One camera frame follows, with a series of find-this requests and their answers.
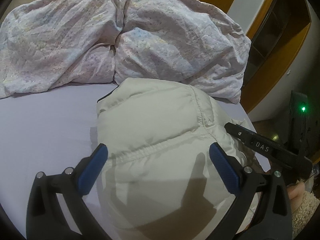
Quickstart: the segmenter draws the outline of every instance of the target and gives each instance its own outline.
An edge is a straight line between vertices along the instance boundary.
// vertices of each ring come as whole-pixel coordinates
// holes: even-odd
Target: black device
[[[304,151],[305,156],[309,156],[306,144],[308,96],[299,92],[292,91],[289,103],[289,130],[286,147],[289,151],[298,154]]]
[[[290,160],[292,153],[281,149],[273,141],[239,125],[227,123],[225,128],[245,145],[278,161],[286,169],[294,169],[304,177],[311,173],[312,165],[310,166],[311,162],[307,158],[304,157],[297,165],[297,159]],[[227,190],[236,198],[206,240],[291,240],[290,201],[281,173],[275,171],[270,175],[258,174],[249,166],[242,167],[234,157],[227,156],[218,143],[210,146],[209,156]],[[28,240],[111,240],[82,200],[82,196],[90,192],[107,158],[108,149],[100,144],[90,157],[82,159],[74,169],[68,167],[61,174],[51,176],[46,176],[42,171],[36,174],[27,208]],[[262,196],[252,222],[247,230],[237,234],[256,192],[261,192]],[[82,234],[69,228],[56,193],[63,194]],[[1,213],[1,209],[0,225],[4,227],[4,240],[25,239],[4,211]]]
[[[312,171],[312,162],[305,157],[303,152],[298,155],[294,154],[280,144],[237,124],[227,123],[225,129],[227,133],[238,138],[250,149],[264,155],[270,161],[278,163],[285,170],[294,172],[296,180],[299,177],[302,179],[309,178]]]

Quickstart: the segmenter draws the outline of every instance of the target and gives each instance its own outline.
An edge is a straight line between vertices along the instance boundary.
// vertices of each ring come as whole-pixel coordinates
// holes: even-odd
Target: bolt head
[[[273,173],[277,178],[280,178],[281,177],[281,172],[280,171],[275,171]]]
[[[38,179],[41,179],[43,177],[43,175],[44,175],[44,173],[42,171],[40,171],[40,172],[37,173],[36,177]]]
[[[244,167],[244,172],[245,172],[245,173],[252,173],[252,168],[249,167],[249,166],[245,166],[245,167]]]
[[[73,172],[73,168],[72,167],[68,167],[68,168],[66,168],[65,170],[64,170],[64,173],[65,174],[71,174]]]

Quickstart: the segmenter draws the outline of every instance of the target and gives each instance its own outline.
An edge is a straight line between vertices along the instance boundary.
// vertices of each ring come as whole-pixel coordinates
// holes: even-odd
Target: wrinkled fabric
[[[98,196],[121,240],[204,240],[235,196],[210,160],[218,142],[241,165],[253,152],[225,130],[231,119],[203,91],[177,82],[126,79],[97,104],[98,143],[108,147]],[[255,195],[239,229],[250,223]]]
[[[240,100],[250,40],[198,0],[36,0],[0,28],[0,98],[128,77]]]
[[[311,192],[304,191],[301,205],[292,214],[292,239],[305,228],[311,217],[316,212],[320,200]]]

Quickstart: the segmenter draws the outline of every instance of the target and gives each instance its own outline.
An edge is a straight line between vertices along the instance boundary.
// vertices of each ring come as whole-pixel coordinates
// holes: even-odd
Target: bed
[[[76,83],[39,94],[19,95],[0,100],[0,203],[16,228],[26,235],[26,211],[34,177],[38,171],[59,174],[75,167],[97,147],[96,102],[110,93],[115,84]],[[240,104],[220,100],[232,118],[246,119]],[[260,158],[268,169],[268,161]],[[119,239],[101,212],[97,184],[85,203],[100,225],[114,239]],[[62,196],[60,205],[72,230],[78,231]]]

